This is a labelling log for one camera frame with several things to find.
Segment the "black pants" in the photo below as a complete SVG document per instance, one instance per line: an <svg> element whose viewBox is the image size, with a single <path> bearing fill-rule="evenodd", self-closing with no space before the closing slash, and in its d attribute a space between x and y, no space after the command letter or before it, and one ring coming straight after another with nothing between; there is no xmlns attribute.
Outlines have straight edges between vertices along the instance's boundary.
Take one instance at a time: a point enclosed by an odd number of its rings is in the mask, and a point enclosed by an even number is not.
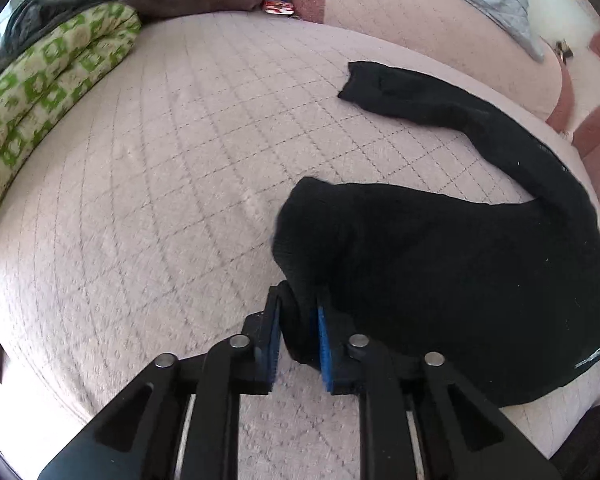
<svg viewBox="0 0 600 480"><path fill-rule="evenodd" d="M497 107L422 73L358 61L340 98L467 136L529 194L471 203L369 183L303 178L279 211L273 258L294 302L290 355L320 362L318 316L416 356L437 351L499 406L539 399L600 361L600 225L567 166Z"/></svg>

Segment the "green patterned folded blanket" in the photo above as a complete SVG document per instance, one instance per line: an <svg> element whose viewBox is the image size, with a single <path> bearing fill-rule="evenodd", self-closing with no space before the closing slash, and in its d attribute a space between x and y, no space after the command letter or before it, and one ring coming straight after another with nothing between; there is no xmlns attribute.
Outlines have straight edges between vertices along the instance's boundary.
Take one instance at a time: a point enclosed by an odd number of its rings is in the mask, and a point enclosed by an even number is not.
<svg viewBox="0 0 600 480"><path fill-rule="evenodd" d="M135 10L104 2L59 24L0 73L0 205L46 134L120 64L139 32Z"/></svg>

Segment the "pink bolster pillow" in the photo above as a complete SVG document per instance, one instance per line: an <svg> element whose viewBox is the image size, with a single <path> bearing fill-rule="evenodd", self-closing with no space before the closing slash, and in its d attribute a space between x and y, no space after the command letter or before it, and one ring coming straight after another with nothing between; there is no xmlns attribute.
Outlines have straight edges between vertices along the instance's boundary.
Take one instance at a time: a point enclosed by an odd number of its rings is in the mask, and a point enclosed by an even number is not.
<svg viewBox="0 0 600 480"><path fill-rule="evenodd" d="M563 132L573 110L566 66L547 44L535 61L466 0L292 0L306 21L362 32L481 81Z"/></svg>

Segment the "red patterned small packet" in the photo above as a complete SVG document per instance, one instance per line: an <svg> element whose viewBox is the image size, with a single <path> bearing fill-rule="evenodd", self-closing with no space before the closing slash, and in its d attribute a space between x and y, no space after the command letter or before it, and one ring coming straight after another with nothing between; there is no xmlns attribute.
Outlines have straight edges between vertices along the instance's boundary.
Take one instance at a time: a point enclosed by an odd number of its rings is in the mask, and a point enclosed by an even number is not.
<svg viewBox="0 0 600 480"><path fill-rule="evenodd" d="M266 14L291 16L294 15L294 4L291 0L263 0L262 10Z"/></svg>

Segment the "dark grey folded cloth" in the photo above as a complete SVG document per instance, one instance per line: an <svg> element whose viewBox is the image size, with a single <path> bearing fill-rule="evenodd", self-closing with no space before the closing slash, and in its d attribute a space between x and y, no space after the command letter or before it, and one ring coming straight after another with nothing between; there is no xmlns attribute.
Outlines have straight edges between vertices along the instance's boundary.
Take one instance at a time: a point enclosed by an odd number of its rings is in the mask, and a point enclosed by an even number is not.
<svg viewBox="0 0 600 480"><path fill-rule="evenodd" d="M0 47L0 73L28 47L76 14L117 0L23 0L8 20Z"/></svg>

